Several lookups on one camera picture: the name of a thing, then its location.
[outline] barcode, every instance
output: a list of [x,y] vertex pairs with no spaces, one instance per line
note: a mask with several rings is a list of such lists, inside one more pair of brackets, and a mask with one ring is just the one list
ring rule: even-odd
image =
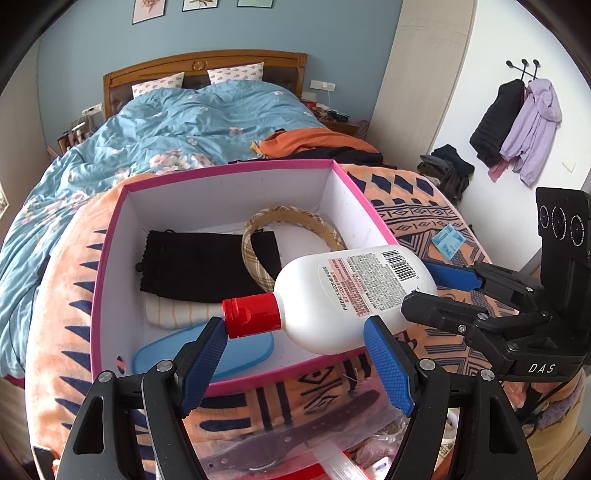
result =
[[391,252],[384,252],[382,255],[388,262],[388,265],[392,267],[394,273],[396,273],[400,281],[408,280],[409,278],[417,276],[413,268],[396,250],[392,250]]

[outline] black pouch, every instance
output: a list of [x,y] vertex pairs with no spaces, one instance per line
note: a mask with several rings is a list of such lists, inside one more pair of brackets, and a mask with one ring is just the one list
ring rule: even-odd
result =
[[[273,232],[255,232],[252,247],[273,278],[281,271]],[[150,231],[146,241],[140,290],[159,297],[219,303],[265,293],[242,261],[242,235]]]

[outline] wall outlet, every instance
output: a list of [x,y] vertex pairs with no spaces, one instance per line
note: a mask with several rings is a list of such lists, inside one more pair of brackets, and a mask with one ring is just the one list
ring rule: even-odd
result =
[[82,116],[92,116],[95,113],[99,113],[103,111],[103,104],[102,103],[97,103],[95,106],[91,106],[89,108],[86,108],[84,110],[82,110]]
[[326,90],[327,92],[334,92],[336,84],[329,82],[319,82],[318,80],[312,80],[310,82],[310,88],[314,90]]

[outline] blue wall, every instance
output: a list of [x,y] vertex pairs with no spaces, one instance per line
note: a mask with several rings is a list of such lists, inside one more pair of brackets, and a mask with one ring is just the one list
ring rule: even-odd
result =
[[[159,57],[221,48],[307,53],[306,82],[336,83],[331,107],[370,119],[392,47],[402,0],[275,0],[272,9],[182,11],[168,0],[163,17],[132,25],[134,0],[78,0],[41,38],[38,88],[50,145],[102,101],[107,72]],[[314,90],[327,103],[326,92]]]

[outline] floral bedding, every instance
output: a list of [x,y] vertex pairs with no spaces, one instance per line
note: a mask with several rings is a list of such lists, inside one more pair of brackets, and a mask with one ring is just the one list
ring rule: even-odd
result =
[[140,95],[93,137],[57,158],[27,198],[0,252],[0,377],[25,374],[35,295],[51,250],[81,205],[138,173],[247,160],[256,157],[253,144],[280,128],[319,126],[288,90],[231,80]]

